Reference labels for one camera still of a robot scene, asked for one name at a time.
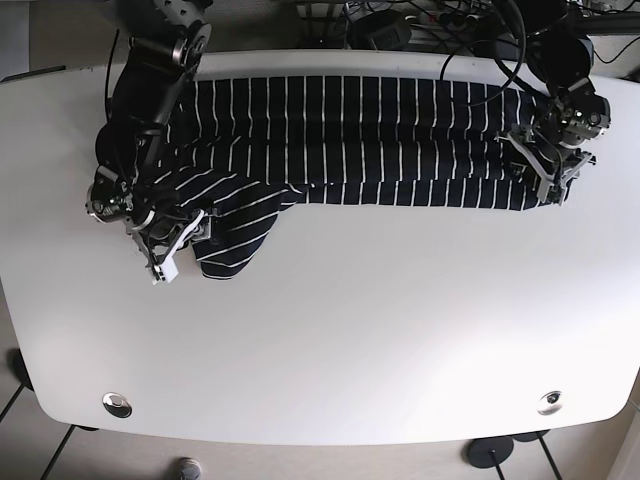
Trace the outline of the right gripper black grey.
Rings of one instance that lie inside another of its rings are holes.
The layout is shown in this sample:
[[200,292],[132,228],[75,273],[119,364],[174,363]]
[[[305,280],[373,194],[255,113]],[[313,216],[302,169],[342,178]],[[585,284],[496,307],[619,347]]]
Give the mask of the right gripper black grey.
[[151,211],[140,225],[136,225],[132,218],[126,218],[124,224],[126,233],[145,257],[147,269],[151,260],[174,259],[176,253],[189,243],[209,241],[215,221],[204,210],[196,209],[186,218],[160,216]]

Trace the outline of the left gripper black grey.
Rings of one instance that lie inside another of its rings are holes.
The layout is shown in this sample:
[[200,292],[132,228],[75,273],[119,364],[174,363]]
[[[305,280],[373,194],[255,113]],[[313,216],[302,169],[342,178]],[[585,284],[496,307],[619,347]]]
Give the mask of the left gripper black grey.
[[498,132],[495,140],[511,148],[509,158],[504,161],[508,174],[530,188],[535,196],[539,181],[545,179],[566,184],[567,199],[571,184],[579,178],[581,170],[597,163],[592,153],[576,146],[566,148],[553,144],[534,127],[514,125],[509,131]]

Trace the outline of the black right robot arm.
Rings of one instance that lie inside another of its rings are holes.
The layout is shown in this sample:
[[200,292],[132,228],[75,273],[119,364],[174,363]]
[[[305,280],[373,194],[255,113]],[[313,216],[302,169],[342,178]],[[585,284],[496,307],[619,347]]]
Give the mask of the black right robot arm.
[[106,123],[98,133],[98,167],[87,193],[87,213],[101,223],[121,222],[146,259],[154,282],[178,274],[174,256],[192,238],[209,233],[205,213],[183,213],[171,186],[154,176],[181,167],[185,144],[164,160],[170,118],[192,84],[211,34],[208,1],[107,1],[104,9],[129,38],[116,85],[105,88]]

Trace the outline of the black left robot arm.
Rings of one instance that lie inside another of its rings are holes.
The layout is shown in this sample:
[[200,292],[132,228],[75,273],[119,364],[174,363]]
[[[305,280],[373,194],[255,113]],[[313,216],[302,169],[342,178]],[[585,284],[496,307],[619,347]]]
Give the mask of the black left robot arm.
[[584,146],[609,129],[609,101],[590,79],[592,42],[561,1],[490,1],[460,50],[483,53],[506,80],[500,86],[433,85],[448,114],[434,136],[433,203],[526,210],[560,205],[596,161]]

